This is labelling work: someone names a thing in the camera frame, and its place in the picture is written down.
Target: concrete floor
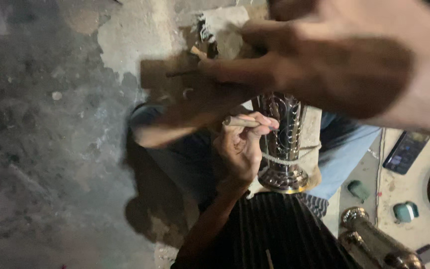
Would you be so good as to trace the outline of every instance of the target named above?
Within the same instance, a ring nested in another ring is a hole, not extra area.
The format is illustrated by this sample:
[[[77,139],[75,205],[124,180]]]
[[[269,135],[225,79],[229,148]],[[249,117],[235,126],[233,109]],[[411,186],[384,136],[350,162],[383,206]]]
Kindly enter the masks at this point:
[[[188,230],[175,186],[125,156],[126,119],[177,98],[144,74],[183,63],[179,28],[235,1],[120,2],[0,0],[0,268],[168,268]]]

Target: rope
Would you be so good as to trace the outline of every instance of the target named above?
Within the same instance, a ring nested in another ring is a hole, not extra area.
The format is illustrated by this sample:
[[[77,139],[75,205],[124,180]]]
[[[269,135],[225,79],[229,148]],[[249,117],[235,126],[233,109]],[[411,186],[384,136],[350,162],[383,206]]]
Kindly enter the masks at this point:
[[[317,151],[320,148],[321,148],[321,143],[316,145],[314,148],[309,150],[306,154],[304,154],[303,156],[299,157],[298,159],[296,159],[294,161],[286,161],[286,160],[278,159],[277,157],[274,157],[272,155],[268,155],[265,152],[262,152],[261,156],[263,156],[265,159],[267,159],[271,162],[274,162],[274,163],[283,164],[283,165],[295,165],[295,164],[302,162],[304,159],[306,159],[306,156],[308,156],[310,153]]]

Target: wooden handle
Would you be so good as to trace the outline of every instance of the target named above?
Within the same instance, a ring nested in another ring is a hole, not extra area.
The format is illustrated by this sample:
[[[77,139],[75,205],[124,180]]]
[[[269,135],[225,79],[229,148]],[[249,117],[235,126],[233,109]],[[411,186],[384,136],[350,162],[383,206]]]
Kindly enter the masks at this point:
[[[223,121],[223,124],[226,126],[242,126],[242,127],[251,127],[251,128],[255,128],[260,125],[259,122],[245,120],[245,119],[233,117],[233,116],[228,116],[227,118],[225,118],[225,120]]]

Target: wrist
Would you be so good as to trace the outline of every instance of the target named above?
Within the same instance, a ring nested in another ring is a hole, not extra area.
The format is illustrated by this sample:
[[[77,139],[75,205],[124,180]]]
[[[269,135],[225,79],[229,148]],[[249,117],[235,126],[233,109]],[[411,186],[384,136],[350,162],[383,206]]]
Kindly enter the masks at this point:
[[[225,180],[222,180],[218,184],[217,191],[219,195],[236,196],[238,199],[248,190],[251,182],[252,180],[243,180],[238,176],[229,175]]]

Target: person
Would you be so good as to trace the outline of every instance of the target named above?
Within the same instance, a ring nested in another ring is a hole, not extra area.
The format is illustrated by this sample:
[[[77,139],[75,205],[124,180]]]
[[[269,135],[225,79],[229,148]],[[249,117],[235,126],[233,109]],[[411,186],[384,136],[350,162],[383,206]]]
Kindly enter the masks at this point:
[[[318,21],[297,19],[313,9]],[[276,206],[270,207],[281,214],[281,220],[270,212],[272,215],[262,221],[261,210],[254,202],[240,199],[260,167],[260,136],[269,132],[268,127],[276,128],[278,124],[257,113],[240,116],[260,122],[262,125],[257,128],[224,126],[216,148],[230,174],[218,191],[210,168],[211,157],[207,155],[212,144],[205,130],[186,136],[167,149],[148,149],[162,170],[194,195],[203,211],[189,231],[174,268],[200,268],[202,264],[205,268],[289,268],[299,264],[304,264],[303,268],[356,268],[335,240],[326,235],[326,227],[318,218],[323,209],[310,207],[312,197],[323,199],[320,201],[331,197],[379,132],[378,127],[362,125],[351,118],[430,134],[430,8],[424,3],[272,0],[270,14],[277,21],[252,21],[242,29],[246,42],[267,49],[264,56],[204,60],[200,69],[221,82],[252,85],[259,89],[257,92],[291,93],[337,113],[324,111],[322,115],[320,139],[324,149],[320,150],[319,167],[323,181],[296,199],[260,194],[261,207],[278,204],[287,209],[277,211]],[[376,38],[353,38],[354,35]],[[139,108],[131,125],[150,124],[162,112],[162,107]],[[231,222],[232,217],[238,221]],[[271,222],[276,222],[276,226],[269,228]],[[290,225],[297,230],[290,230]],[[250,242],[248,250],[243,248],[243,240],[235,240],[244,235],[245,228],[255,231],[255,237],[258,233],[263,235]],[[215,251],[214,246],[223,247]],[[242,251],[241,258],[236,254],[213,256],[219,251],[223,253],[228,246],[234,246],[231,253],[240,249],[247,252]],[[257,249],[260,252],[251,256]],[[274,257],[269,254],[271,249],[277,250]],[[245,260],[248,256],[251,263]],[[223,257],[230,257],[230,261],[224,263]]]

